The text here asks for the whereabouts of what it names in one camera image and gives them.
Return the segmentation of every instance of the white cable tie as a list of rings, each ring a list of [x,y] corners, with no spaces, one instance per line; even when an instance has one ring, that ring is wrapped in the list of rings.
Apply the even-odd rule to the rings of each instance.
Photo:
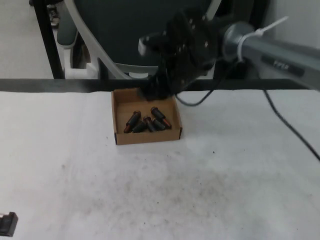
[[[240,63],[242,63],[244,61],[243,59],[243,56],[242,56],[242,47],[244,45],[244,42],[248,39],[248,38],[251,38],[251,37],[262,37],[264,35],[264,33],[266,31],[269,31],[270,29],[273,29],[274,27],[278,26],[279,24],[282,24],[283,22],[285,22],[286,20],[288,20],[288,16],[285,16],[277,21],[275,21],[274,23],[264,27],[264,28],[259,28],[257,29],[256,31],[254,32],[250,32],[246,35],[244,35],[240,41],[239,41],[239,44],[238,44],[238,47],[237,47],[237,55],[238,55],[238,61]]]

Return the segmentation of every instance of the white table surface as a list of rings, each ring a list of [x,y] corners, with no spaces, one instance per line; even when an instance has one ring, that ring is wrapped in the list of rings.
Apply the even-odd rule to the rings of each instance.
[[[320,94],[271,96],[320,152]],[[18,214],[15,240],[319,239],[320,162],[261,91],[179,104],[181,140],[124,146],[109,92],[0,103],[0,212]]]

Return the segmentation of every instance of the black cable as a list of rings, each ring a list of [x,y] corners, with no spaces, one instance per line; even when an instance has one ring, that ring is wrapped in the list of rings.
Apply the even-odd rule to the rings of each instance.
[[[317,153],[317,151],[311,146],[311,144],[301,135],[300,132],[298,132],[277,110],[274,102],[272,101],[269,93],[267,90],[263,90],[264,95],[266,99],[268,100],[270,107],[272,108],[275,115],[284,123],[284,125],[287,126],[288,129],[290,129],[300,140],[303,142],[303,144],[313,153],[313,155],[320,161],[320,155]]]
[[[218,80],[218,82],[212,87],[212,89],[198,102],[195,103],[189,103],[186,102],[184,100],[182,100],[180,97],[178,97],[178,94],[175,94],[176,99],[182,103],[185,106],[188,107],[196,107],[199,106],[200,104],[202,104],[212,93],[213,91],[217,90],[217,88],[219,87],[219,85],[229,76],[230,72],[235,68],[235,66],[237,66],[238,62],[233,63],[229,69],[226,71],[224,77],[222,77],[221,79]]]

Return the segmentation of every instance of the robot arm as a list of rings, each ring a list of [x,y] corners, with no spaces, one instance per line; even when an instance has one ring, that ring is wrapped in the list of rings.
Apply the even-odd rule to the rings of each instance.
[[[158,72],[140,93],[147,100],[162,99],[182,92],[198,77],[205,76],[216,60],[238,60],[243,36],[254,28],[232,16],[208,20],[194,8],[179,11],[166,31],[139,41],[142,55],[161,55]],[[253,65],[267,66],[288,78],[320,91],[320,51],[266,37],[251,36],[241,47],[242,57]]]

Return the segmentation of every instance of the black cylindrical object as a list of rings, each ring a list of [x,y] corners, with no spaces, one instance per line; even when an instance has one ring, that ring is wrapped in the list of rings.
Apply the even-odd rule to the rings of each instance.
[[[140,121],[134,128],[132,128],[132,132],[135,134],[142,133],[146,129],[147,124],[144,121]]]
[[[141,112],[140,111],[134,111],[133,115],[130,117],[128,122],[125,124],[126,128],[124,129],[123,132],[125,134],[130,133],[130,130],[137,124],[137,122],[139,121],[140,117],[141,117]]]
[[[145,116],[145,117],[143,118],[143,121],[146,123],[146,125],[147,125],[147,127],[148,127],[148,129],[149,129],[149,131],[150,131],[151,133],[154,133],[154,132],[157,131],[157,129],[154,127],[154,125],[153,125],[152,122],[151,122],[151,117]]]
[[[165,126],[167,129],[171,129],[172,125],[171,123],[166,119],[166,116],[157,108],[153,107],[151,108],[151,113],[159,120],[161,120],[162,124]]]
[[[162,124],[160,119],[153,119],[152,124],[159,131],[163,131],[166,129],[166,126]]]

